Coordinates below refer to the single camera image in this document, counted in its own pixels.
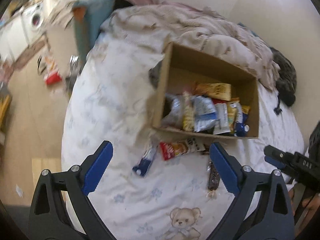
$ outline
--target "white wall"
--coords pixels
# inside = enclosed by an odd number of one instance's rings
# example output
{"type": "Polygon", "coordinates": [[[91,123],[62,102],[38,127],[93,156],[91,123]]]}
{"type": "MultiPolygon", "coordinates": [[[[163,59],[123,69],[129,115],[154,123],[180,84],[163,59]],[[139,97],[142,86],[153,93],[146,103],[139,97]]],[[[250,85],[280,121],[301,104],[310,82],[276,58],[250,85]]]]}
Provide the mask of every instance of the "white wall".
{"type": "Polygon", "coordinates": [[[293,111],[305,144],[320,119],[320,15],[310,0],[168,0],[209,6],[242,22],[281,51],[297,71],[293,111]]]}

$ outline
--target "beige blanket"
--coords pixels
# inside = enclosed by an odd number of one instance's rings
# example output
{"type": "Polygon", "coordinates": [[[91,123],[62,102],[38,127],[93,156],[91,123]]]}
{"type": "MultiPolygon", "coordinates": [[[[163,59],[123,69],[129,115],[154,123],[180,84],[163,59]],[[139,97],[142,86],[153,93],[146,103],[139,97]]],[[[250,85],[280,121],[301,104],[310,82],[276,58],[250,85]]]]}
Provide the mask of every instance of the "beige blanket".
{"type": "Polygon", "coordinates": [[[250,72],[270,90],[275,89],[279,77],[279,66],[263,40],[208,8],[193,11],[177,5],[133,6],[114,11],[101,28],[113,37],[158,53],[171,41],[204,51],[250,72]]]}

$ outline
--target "chip bag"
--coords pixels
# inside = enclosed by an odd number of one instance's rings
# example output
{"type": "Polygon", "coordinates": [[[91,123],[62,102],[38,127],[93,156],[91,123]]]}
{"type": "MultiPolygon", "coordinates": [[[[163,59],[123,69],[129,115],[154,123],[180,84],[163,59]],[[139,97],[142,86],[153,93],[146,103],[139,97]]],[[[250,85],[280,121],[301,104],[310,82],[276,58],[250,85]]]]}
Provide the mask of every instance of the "chip bag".
{"type": "Polygon", "coordinates": [[[162,152],[162,157],[165,161],[170,160],[178,155],[205,150],[204,144],[197,138],[191,138],[173,143],[160,142],[159,146],[162,152]]]}
{"type": "Polygon", "coordinates": [[[192,95],[189,92],[184,91],[182,96],[184,101],[184,112],[182,119],[183,129],[187,132],[193,132],[195,126],[195,117],[191,100],[192,95]]]}
{"type": "Polygon", "coordinates": [[[207,95],[211,98],[225,101],[231,100],[231,85],[225,83],[196,84],[195,95],[207,95]]]}

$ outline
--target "white snack wrapper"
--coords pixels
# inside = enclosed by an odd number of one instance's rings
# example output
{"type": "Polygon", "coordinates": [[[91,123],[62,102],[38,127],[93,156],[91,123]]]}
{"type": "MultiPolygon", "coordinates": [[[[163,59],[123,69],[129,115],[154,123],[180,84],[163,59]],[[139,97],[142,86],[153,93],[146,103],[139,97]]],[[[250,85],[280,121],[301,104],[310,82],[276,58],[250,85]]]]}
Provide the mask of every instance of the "white snack wrapper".
{"type": "Polygon", "coordinates": [[[194,98],[195,132],[209,130],[214,127],[217,119],[216,108],[211,98],[197,96],[194,98]]]}
{"type": "Polygon", "coordinates": [[[218,119],[213,129],[213,134],[220,134],[230,132],[230,127],[228,123],[228,110],[226,103],[216,103],[214,104],[217,112],[218,119]]]}

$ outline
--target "cardboard box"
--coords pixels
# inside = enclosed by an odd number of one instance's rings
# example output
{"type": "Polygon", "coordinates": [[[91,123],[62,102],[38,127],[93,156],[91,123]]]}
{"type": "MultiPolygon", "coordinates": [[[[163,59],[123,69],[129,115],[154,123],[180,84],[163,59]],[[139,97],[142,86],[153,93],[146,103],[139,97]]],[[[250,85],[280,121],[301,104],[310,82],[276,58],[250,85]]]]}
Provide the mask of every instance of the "cardboard box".
{"type": "Polygon", "coordinates": [[[259,136],[259,97],[257,80],[250,73],[221,59],[194,49],[170,43],[162,61],[157,89],[156,109],[152,125],[162,131],[190,136],[223,139],[250,139],[259,136]],[[161,127],[165,93],[182,94],[185,87],[199,83],[229,83],[232,97],[239,97],[241,105],[251,106],[246,124],[247,137],[233,137],[196,132],[186,132],[172,127],[161,127]]]}

